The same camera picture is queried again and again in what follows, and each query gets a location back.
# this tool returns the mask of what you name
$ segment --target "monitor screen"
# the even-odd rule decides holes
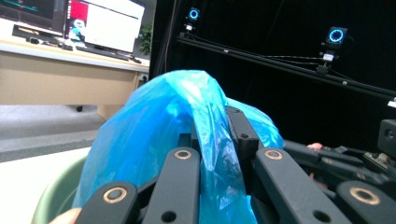
[[[64,34],[66,0],[0,0],[0,17],[18,25],[50,33]]]
[[[97,47],[132,52],[144,9],[128,0],[72,0],[67,37]]]

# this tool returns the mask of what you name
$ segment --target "keyboard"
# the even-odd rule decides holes
[[[129,57],[115,54],[106,50],[101,50],[101,49],[94,49],[94,48],[89,48],[89,47],[82,47],[82,46],[76,46],[76,49],[84,51],[84,52],[89,52],[89,53],[94,53],[94,54],[100,54],[102,56],[107,56],[115,59],[120,59],[124,61],[129,61]]]
[[[36,35],[36,34],[29,33],[29,32],[24,32],[24,31],[22,31],[22,30],[20,30],[18,28],[14,28],[12,30],[12,35],[25,38],[26,41],[28,41],[29,38],[32,37],[32,38],[36,38],[36,39],[42,40],[44,42],[49,42],[49,43],[51,43],[53,45],[58,45],[58,43],[59,43],[59,41],[57,39],[55,39],[54,37],[52,37],[52,36]]]

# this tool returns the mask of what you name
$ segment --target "wooden desk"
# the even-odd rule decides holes
[[[147,63],[0,36],[1,105],[98,105],[109,119],[138,87],[139,74],[148,72]]]

